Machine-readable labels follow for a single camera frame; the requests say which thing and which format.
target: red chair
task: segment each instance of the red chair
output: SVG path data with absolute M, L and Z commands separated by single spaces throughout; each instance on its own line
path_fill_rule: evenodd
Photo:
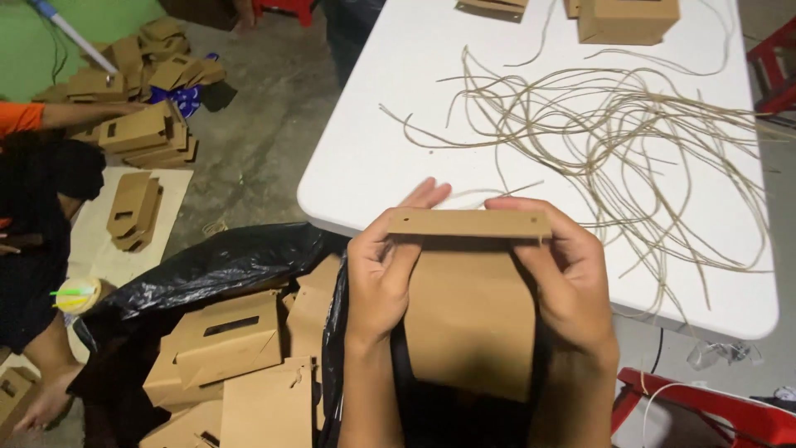
M 747 53 L 747 61 L 755 69 L 763 93 L 755 111 L 774 114 L 760 117 L 764 120 L 796 128 L 796 121 L 775 115 L 794 110 L 796 104 L 796 73 L 785 73 L 782 69 L 779 64 L 782 52 L 796 52 L 796 17 Z
M 252 0 L 256 17 L 263 17 L 263 8 L 278 8 L 296 14 L 303 27 L 312 25 L 312 0 Z
M 623 368 L 616 376 L 625 383 L 614 401 L 611 413 L 611 433 L 616 432 L 644 395 L 641 372 Z M 650 396 L 674 381 L 656 375 L 644 374 L 644 385 Z M 661 391 L 656 400 L 667 401 L 696 412 L 711 428 L 731 443 L 732 448 L 760 448 L 796 443 L 796 417 L 785 411 L 743 401 L 717 392 L 694 387 L 669 387 Z M 735 437 L 729 437 L 720 423 L 705 414 L 727 419 L 732 424 Z

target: white table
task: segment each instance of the white table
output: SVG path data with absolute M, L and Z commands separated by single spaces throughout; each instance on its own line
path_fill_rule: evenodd
M 541 57 L 518 69 L 503 67 L 526 61 L 537 51 L 548 0 L 529 2 L 519 24 L 466 14 L 456 10 L 451 0 L 389 0 L 304 173 L 298 203 L 316 226 L 353 236 L 427 176 L 451 183 L 455 193 L 501 189 L 493 148 L 439 149 L 430 153 L 407 141 L 401 124 L 379 111 L 378 105 L 384 104 L 401 117 L 414 112 L 412 123 L 416 126 L 457 141 L 483 141 L 470 130 L 462 112 L 455 112 L 451 125 L 445 128 L 449 103 L 462 89 L 462 82 L 435 82 L 462 74 L 465 45 L 481 63 L 500 74 L 517 73 L 536 80 L 568 68 L 654 67 L 669 76 L 685 95 L 697 98 L 699 89 L 707 103 L 751 109 L 736 2 L 711 3 L 725 24 L 736 24 L 729 59 L 721 73 L 693 77 L 627 55 L 607 54 L 584 61 L 584 57 L 607 47 L 580 45 L 576 22 L 566 20 L 561 4 L 555 5 Z M 676 61 L 697 72 L 711 72 L 720 66 L 724 35 L 719 18 L 704 4 L 681 0 L 681 20 L 666 34 L 664 43 L 625 48 Z M 546 199 L 575 220 L 590 220 L 583 200 L 561 176 L 509 147 L 500 149 L 499 157 L 509 189 L 543 179 L 543 185 L 521 194 Z M 733 161 L 745 175 L 763 185 L 757 160 L 738 156 Z M 760 240 L 740 199 L 728 197 L 732 196 L 727 193 L 732 185 L 703 167 L 693 173 L 693 179 L 694 193 L 685 218 L 714 246 L 741 260 L 751 259 Z M 681 193 L 678 188 L 683 178 L 674 175 L 658 181 L 673 189 L 675 195 Z M 467 195 L 446 202 L 441 208 L 462 208 L 494 195 Z M 615 309 L 630 314 L 647 309 L 657 282 L 644 269 L 618 278 L 638 259 L 627 244 L 610 245 L 606 256 Z M 773 270 L 770 247 L 756 268 Z M 756 340 L 774 330 L 778 299 L 773 273 L 706 268 L 712 302 L 712 311 L 708 311 L 694 265 L 670 259 L 668 271 L 668 283 L 701 339 Z M 652 322 L 651 316 L 646 320 Z M 668 300 L 654 321 L 690 335 L 682 322 L 681 314 Z

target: garbage bag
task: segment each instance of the garbage bag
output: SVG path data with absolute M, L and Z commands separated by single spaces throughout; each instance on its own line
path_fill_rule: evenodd
M 342 420 L 345 327 L 348 322 L 348 257 L 340 273 L 323 333 L 322 382 L 326 421 L 317 446 L 338 445 Z M 544 386 L 550 358 L 548 329 L 536 313 L 531 391 L 527 403 L 475 396 L 419 381 L 412 374 L 404 323 L 392 331 L 392 371 L 406 446 L 525 447 L 530 419 Z
M 152 407 L 142 385 L 160 338 L 186 312 L 232 289 L 310 272 L 347 238 L 307 222 L 227 230 L 136 277 L 76 322 L 93 353 L 69 391 L 86 408 L 86 446 L 137 446 L 169 413 Z

